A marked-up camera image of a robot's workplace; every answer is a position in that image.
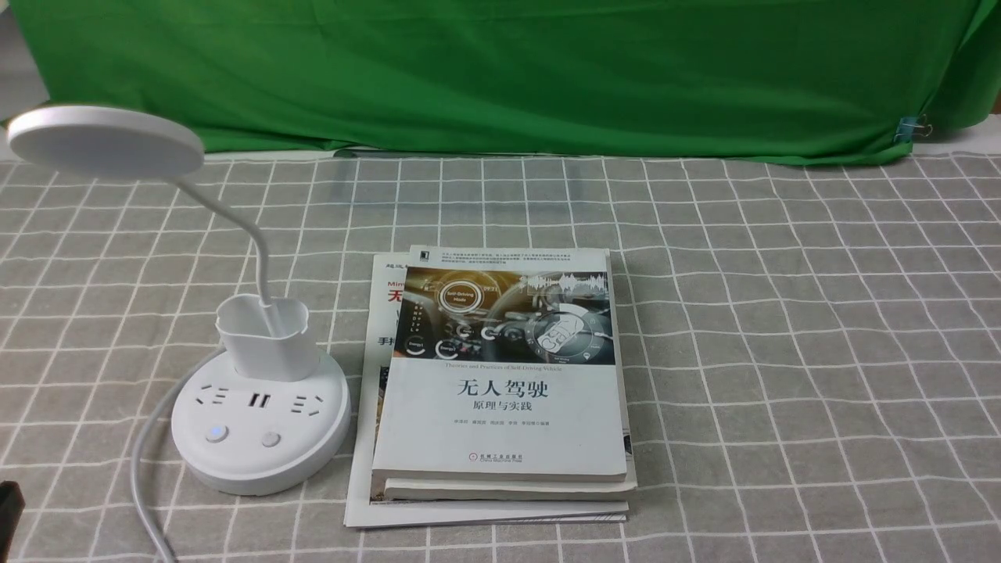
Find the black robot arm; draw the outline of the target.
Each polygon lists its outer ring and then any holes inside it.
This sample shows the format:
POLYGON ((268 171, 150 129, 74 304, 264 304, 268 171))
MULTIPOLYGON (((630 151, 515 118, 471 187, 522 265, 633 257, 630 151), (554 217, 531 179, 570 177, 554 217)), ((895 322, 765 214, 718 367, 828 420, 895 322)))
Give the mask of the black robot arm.
POLYGON ((2 482, 0 498, 1 562, 7 562, 26 502, 20 485, 15 481, 2 482))

